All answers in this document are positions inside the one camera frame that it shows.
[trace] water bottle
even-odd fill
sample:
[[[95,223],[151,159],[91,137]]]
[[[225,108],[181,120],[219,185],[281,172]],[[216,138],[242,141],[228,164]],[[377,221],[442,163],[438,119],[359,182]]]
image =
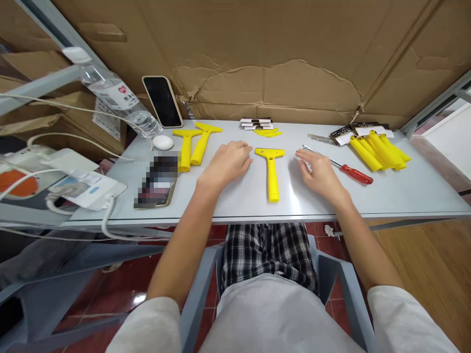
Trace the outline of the water bottle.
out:
[[[117,74],[94,63],[82,48],[69,47],[62,51],[74,64],[80,66],[80,81],[114,114],[139,126],[151,139],[162,134],[163,128],[157,119]],[[130,126],[145,137],[140,129],[131,124]]]

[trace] checkered fabric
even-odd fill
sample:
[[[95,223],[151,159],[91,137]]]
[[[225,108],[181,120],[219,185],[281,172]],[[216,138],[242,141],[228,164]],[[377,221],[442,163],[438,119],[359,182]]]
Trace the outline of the checkered fabric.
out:
[[[264,273],[291,279],[318,295],[304,223],[228,226],[222,290]]]

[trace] white wall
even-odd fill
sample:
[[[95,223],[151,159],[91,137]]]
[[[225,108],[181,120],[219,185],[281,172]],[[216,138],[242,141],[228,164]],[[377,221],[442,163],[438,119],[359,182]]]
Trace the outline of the white wall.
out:
[[[466,103],[423,135],[471,179],[471,104]]]

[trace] person's right hand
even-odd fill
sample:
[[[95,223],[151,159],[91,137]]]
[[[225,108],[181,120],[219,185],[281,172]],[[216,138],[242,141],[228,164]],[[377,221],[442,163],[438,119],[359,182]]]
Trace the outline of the person's right hand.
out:
[[[253,149],[244,141],[231,141],[227,145],[221,145],[198,178],[197,184],[221,192],[229,182],[247,172],[253,161],[249,158]]]
[[[298,160],[299,168],[304,182],[311,190],[320,193],[335,208],[350,202],[350,194],[335,174],[329,158],[303,149],[296,151],[296,157],[302,159]],[[312,172],[305,162],[311,165]]]

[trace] scraper handle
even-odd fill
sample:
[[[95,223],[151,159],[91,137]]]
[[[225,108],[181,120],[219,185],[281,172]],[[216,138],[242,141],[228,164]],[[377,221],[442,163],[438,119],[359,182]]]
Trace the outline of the scraper handle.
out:
[[[182,172],[190,171],[190,156],[191,156],[191,136],[184,136],[183,144],[182,144]]]
[[[207,131],[203,131],[198,144],[193,151],[193,155],[191,156],[191,164],[193,165],[200,165],[201,161],[203,160],[203,156],[205,155],[206,151],[206,144],[208,143],[210,133]]]
[[[342,172],[348,174],[349,176],[351,176],[356,181],[359,181],[362,184],[366,184],[366,185],[373,184],[373,178],[372,177],[367,176],[367,175],[363,174],[362,172],[360,172],[356,169],[350,168],[346,164],[342,165],[340,170]]]
[[[278,202],[280,200],[280,193],[278,192],[275,159],[267,158],[266,162],[268,165],[268,200],[270,202]]]

